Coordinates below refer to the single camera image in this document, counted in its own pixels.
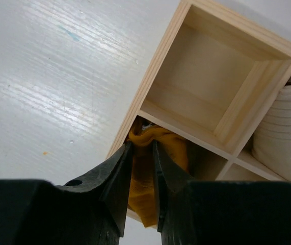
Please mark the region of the yellow sock with brown cuff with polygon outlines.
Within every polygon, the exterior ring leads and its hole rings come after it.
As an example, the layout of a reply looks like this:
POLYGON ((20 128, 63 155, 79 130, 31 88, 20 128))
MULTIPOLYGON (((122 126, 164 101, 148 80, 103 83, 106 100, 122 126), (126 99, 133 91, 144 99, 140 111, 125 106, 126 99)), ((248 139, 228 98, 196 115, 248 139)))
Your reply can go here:
POLYGON ((158 141, 174 163, 188 172, 187 141, 142 118, 135 120, 126 140, 132 142, 134 146, 128 205, 140 217, 144 227, 151 227, 157 224, 153 142, 158 141))

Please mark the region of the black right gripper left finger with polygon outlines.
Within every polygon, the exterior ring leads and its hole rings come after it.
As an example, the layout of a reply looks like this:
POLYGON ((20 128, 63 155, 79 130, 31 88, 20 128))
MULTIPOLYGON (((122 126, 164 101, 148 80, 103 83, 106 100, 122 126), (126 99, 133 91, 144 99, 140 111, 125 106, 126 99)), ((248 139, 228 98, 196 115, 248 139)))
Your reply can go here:
POLYGON ((133 146, 64 185, 0 179, 0 244, 118 244, 124 235, 133 146))

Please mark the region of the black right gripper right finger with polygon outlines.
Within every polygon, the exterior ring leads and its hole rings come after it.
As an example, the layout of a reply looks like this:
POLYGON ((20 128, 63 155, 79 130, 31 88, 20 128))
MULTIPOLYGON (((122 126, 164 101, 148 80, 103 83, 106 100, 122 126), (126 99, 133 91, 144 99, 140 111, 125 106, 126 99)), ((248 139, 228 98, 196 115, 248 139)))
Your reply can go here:
POLYGON ((291 244, 291 183, 199 181, 153 144, 162 244, 291 244))

